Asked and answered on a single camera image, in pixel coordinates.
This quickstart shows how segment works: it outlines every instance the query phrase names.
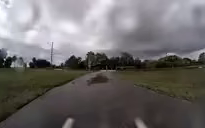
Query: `sky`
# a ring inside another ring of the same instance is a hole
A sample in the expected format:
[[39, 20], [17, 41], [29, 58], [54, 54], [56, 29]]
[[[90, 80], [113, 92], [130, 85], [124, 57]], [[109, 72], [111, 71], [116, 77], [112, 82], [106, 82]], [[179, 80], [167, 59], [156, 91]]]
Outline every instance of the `sky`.
[[205, 51], [205, 0], [0, 0], [0, 48], [54, 63], [88, 51], [142, 59]]

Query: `white lane marking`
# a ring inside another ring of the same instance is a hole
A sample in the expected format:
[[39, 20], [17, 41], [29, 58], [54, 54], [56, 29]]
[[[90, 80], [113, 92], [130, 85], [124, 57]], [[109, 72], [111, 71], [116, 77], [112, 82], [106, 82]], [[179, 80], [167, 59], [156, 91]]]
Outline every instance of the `white lane marking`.
[[145, 123], [140, 118], [135, 119], [135, 124], [137, 128], [147, 128]]
[[72, 118], [68, 118], [65, 123], [63, 124], [62, 128], [72, 128], [73, 124], [74, 124], [74, 119]]

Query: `grass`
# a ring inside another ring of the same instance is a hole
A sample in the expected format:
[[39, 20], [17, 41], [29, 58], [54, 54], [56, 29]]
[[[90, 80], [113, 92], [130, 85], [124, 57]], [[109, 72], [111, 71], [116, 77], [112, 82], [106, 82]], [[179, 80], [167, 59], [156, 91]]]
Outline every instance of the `grass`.
[[63, 85], [84, 71], [27, 70], [16, 72], [0, 69], [0, 121], [44, 94], [53, 87]]
[[175, 98], [194, 101], [205, 98], [205, 68], [120, 72], [121, 78]]

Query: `wet road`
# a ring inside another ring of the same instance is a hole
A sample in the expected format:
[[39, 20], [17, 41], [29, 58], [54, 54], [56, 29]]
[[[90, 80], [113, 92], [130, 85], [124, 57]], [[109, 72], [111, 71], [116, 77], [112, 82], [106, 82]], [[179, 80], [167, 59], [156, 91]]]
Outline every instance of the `wet road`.
[[191, 103], [156, 94], [120, 80], [110, 72], [106, 83], [88, 85], [97, 73], [54, 88], [0, 123], [0, 128], [134, 128], [141, 118], [148, 128], [189, 128]]

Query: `puddle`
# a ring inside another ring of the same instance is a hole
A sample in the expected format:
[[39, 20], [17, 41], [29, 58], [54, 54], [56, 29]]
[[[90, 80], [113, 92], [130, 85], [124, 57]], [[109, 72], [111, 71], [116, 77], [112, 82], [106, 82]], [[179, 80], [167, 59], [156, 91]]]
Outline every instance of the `puddle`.
[[97, 74], [95, 77], [92, 77], [90, 80], [88, 80], [88, 85], [92, 85], [92, 84], [99, 84], [99, 83], [107, 83], [108, 82], [108, 78], [106, 76], [104, 76], [103, 74]]

